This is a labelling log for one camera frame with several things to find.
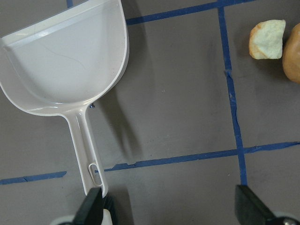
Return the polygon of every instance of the hanging hole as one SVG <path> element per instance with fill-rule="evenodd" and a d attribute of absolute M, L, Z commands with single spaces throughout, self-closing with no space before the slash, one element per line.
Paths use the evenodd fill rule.
<path fill-rule="evenodd" d="M 89 165 L 89 172 L 94 184 L 97 186 L 102 186 L 99 169 L 96 164 L 92 163 Z"/>

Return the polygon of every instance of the food item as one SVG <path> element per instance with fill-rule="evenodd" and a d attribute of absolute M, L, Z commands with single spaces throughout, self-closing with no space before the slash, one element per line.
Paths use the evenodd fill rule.
<path fill-rule="evenodd" d="M 280 59 L 285 20 L 268 20 L 257 24 L 250 33 L 249 53 L 257 60 Z"/>
<path fill-rule="evenodd" d="M 285 44 L 282 65 L 287 78 L 300 83 L 300 23 L 292 29 Z"/>

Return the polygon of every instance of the white object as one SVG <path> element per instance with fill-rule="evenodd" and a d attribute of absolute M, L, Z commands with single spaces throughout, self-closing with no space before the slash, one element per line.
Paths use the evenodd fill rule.
<path fill-rule="evenodd" d="M 50 225 L 59 225 L 62 223 L 69 223 L 72 222 L 74 219 L 74 216 L 64 216 L 64 217 L 59 217 L 55 220 L 53 220 Z M 111 214 L 108 210 L 103 209 L 103 220 L 101 225 L 113 225 Z"/>
<path fill-rule="evenodd" d="M 268 20 L 257 24 L 250 33 L 249 53 L 257 60 L 280 59 L 285 20 Z"/>
<path fill-rule="evenodd" d="M 0 39 L 1 88 L 27 113 L 68 121 L 86 194 L 108 188 L 86 109 L 119 81 L 128 54 L 120 0 L 89 0 Z"/>

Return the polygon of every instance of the bread roll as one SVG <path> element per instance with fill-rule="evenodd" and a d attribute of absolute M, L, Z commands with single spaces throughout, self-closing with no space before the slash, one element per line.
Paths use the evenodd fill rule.
<path fill-rule="evenodd" d="M 250 33 L 249 53 L 257 60 L 280 59 L 285 20 L 268 20 L 257 24 Z"/>
<path fill-rule="evenodd" d="M 283 49 L 282 64 L 285 75 L 300 83 L 300 23 L 297 24 Z"/>

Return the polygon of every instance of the blue tape line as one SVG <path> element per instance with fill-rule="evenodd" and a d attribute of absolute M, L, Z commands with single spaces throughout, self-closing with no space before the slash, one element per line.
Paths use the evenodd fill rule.
<path fill-rule="evenodd" d="M 135 18 L 127 19 L 126 23 L 128 26 L 134 25 L 134 24 L 139 24 L 139 23 L 146 23 L 146 22 L 150 22 L 150 21 L 162 20 L 162 19 L 166 19 L 166 18 L 176 17 L 176 16 L 180 16 L 180 15 L 187 15 L 187 14 L 191 14 L 191 13 L 198 13 L 198 12 L 210 10 L 213 8 L 220 8 L 220 7 L 230 6 L 230 5 L 236 5 L 236 4 L 250 2 L 250 1 L 255 1 L 255 0 L 220 0 L 220 1 L 216 1 L 216 2 L 203 4 L 203 5 L 192 6 L 192 7 L 181 8 L 181 9 L 171 10 L 171 11 L 162 12 L 162 13 L 155 13 L 155 14 L 151 14 L 151 15 L 135 17 Z"/>
<path fill-rule="evenodd" d="M 271 151 L 271 150 L 278 150 L 278 149 L 285 149 L 288 147 L 292 147 L 295 145 L 300 145 L 300 142 L 283 142 L 283 143 L 276 143 L 276 144 L 266 144 L 261 146 L 254 146 L 251 148 L 245 148 L 245 153 L 254 153 L 258 151 Z"/>
<path fill-rule="evenodd" d="M 67 7 L 71 8 L 73 6 L 73 0 L 67 0 Z"/>
<path fill-rule="evenodd" d="M 220 25 L 222 48 L 223 48 L 224 65 L 225 65 L 225 75 L 226 75 L 228 95 L 230 101 L 233 131 L 234 131 L 238 159 L 239 159 L 239 166 L 240 166 L 240 181 L 242 185 L 247 185 L 246 162 L 245 162 L 240 126 L 237 119 L 237 104 L 236 104 L 233 78 L 231 76 L 232 66 L 230 60 L 225 12 L 223 7 L 218 8 L 218 17 L 219 17 L 219 25 Z"/>
<path fill-rule="evenodd" d="M 178 156 L 178 157 L 171 157 L 171 158 L 152 159 L 152 160 L 139 161 L 139 162 L 136 162 L 136 163 L 131 164 L 131 165 L 128 165 L 127 163 L 117 164 L 113 168 L 105 169 L 104 171 L 107 172 L 107 171 L 126 170 L 126 169 L 146 167 L 146 166 L 154 166 L 154 165 L 182 163 L 182 162 L 195 161 L 195 160 L 208 159 L 208 158 L 219 158 L 219 157 L 235 156 L 236 154 L 237 154 L 236 150 L 225 150 L 225 151 L 216 151 L 216 152 L 194 154 L 194 155 L 188 155 L 188 156 Z"/>
<path fill-rule="evenodd" d="M 37 180 L 47 180 L 47 179 L 53 179 L 53 178 L 61 178 L 61 177 L 65 176 L 66 173 L 67 173 L 67 171 L 62 171 L 62 172 L 53 172 L 53 173 L 46 173 L 46 174 L 26 176 L 26 177 L 3 179 L 3 180 L 0 180 L 0 185 L 31 182 L 31 181 L 37 181 Z"/>

